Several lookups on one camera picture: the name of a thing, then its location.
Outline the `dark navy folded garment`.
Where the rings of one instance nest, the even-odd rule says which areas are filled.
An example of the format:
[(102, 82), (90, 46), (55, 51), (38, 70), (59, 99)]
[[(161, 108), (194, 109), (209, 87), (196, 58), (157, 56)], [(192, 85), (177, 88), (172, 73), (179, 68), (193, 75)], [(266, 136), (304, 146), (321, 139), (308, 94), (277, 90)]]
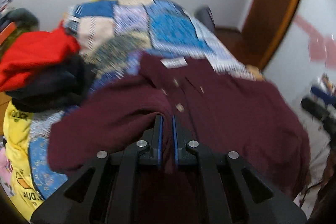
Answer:
[(23, 88), (7, 91), (16, 109), (39, 113), (79, 105), (86, 98), (97, 74), (94, 64), (79, 55), (44, 70)]

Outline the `blue patchwork bedspread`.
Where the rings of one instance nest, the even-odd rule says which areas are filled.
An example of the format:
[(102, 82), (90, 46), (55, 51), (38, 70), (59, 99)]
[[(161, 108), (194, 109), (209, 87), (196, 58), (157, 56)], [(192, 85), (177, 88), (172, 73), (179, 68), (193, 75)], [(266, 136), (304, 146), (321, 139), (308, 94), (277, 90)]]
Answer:
[[(136, 75), (142, 55), (168, 59), (183, 56), (206, 58), (218, 73), (256, 80), (256, 68), (245, 68), (204, 24), (169, 0), (117, 0), (71, 6), (63, 27), (80, 44), (86, 63), (97, 74), (86, 96), (125, 75)], [(79, 105), (34, 113), (29, 135), (29, 163), (35, 189), (49, 197), (67, 176), (47, 164), (51, 126), (78, 109)]]

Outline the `yellow duck blanket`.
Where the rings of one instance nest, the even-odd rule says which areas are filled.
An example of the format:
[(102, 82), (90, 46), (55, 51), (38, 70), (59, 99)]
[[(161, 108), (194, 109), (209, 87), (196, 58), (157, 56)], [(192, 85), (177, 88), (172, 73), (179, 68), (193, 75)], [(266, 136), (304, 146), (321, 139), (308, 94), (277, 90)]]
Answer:
[(11, 202), (26, 220), (44, 199), (35, 189), (29, 163), (29, 133), (33, 114), (20, 111), (9, 102), (3, 120), (6, 157), (12, 168), (10, 185), (14, 195)]

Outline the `maroon polo shirt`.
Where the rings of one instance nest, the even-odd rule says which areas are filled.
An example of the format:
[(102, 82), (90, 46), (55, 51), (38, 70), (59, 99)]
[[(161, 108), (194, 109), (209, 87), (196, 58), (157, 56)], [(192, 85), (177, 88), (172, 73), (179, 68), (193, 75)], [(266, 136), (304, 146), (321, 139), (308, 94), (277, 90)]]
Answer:
[(206, 59), (181, 65), (145, 54), (139, 73), (105, 85), (54, 124), (47, 159), (69, 174), (99, 151), (118, 152), (163, 117), (162, 167), (172, 173), (173, 118), (218, 153), (236, 151), (291, 198), (309, 172), (309, 138), (267, 81), (218, 74)]

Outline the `brown wooden door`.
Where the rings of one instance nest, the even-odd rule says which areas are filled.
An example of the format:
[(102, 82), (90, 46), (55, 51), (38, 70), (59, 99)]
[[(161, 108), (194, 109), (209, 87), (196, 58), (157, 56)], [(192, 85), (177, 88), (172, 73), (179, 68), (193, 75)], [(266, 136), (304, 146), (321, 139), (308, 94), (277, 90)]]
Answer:
[(253, 0), (242, 35), (252, 53), (248, 64), (264, 69), (278, 49), (299, 0)]

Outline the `red folded garment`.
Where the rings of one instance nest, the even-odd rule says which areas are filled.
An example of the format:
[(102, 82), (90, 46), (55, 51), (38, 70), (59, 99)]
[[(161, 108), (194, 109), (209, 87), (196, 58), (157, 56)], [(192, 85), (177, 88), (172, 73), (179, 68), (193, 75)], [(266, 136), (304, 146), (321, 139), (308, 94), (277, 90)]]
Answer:
[(64, 28), (22, 34), (1, 58), (1, 91), (25, 87), (43, 69), (75, 55), (80, 46)]

